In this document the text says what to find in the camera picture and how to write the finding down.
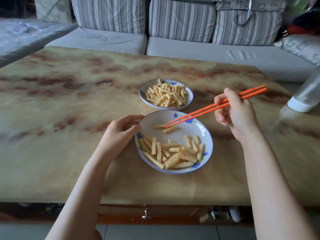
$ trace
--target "forearm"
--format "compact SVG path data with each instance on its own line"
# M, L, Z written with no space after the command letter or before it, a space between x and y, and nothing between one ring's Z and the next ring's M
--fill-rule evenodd
M49 239L92 239L109 161L94 154L87 162L63 210L54 223Z
M263 133L249 131L242 146L258 240L318 239Z

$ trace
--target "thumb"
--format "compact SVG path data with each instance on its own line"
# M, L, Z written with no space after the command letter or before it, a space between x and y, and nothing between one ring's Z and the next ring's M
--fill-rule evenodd
M141 131L142 127L139 124L133 125L130 129L126 130L126 133L130 135L130 137L133 137L135 134L137 134L139 131Z
M235 91L231 90L230 88L225 88L224 94L228 98L231 107L241 105L241 99Z

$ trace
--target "left hand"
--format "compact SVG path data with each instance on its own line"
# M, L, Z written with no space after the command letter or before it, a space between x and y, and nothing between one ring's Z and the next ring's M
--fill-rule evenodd
M113 160L126 147L130 139L141 130L138 125L144 115L127 115L108 125L96 153Z

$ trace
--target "right hand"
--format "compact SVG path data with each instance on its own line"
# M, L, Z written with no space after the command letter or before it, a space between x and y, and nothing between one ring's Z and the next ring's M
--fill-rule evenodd
M248 100L242 101L238 94L230 88L224 89L224 93L214 98L215 104L228 98L230 105L214 112L216 120L229 126L232 134L238 141L242 141L246 132L259 128L256 114Z

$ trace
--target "white bottle cap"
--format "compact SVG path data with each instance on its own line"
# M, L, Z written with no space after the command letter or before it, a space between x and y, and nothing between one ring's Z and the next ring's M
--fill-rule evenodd
M290 98L287 105L289 106L289 108L301 113L309 112L313 108L313 106L304 104L294 97Z

